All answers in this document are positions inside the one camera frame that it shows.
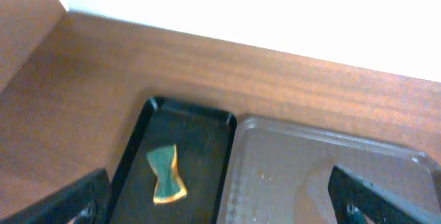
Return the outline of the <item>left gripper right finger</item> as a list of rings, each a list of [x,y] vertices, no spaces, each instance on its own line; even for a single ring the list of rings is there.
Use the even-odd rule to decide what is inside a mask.
[[[440,222],[439,214],[428,212],[339,165],[332,168],[327,190],[338,224]]]

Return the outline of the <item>green and yellow sponge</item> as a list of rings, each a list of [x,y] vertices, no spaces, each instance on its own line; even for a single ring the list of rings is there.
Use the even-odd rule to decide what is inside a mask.
[[[187,196],[187,188],[178,173],[176,144],[153,149],[147,152],[146,158],[156,176],[155,205],[172,203]]]

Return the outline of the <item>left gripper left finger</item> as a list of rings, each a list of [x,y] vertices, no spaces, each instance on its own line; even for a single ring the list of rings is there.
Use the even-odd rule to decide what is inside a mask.
[[[99,168],[1,222],[105,223],[110,197],[107,172]]]

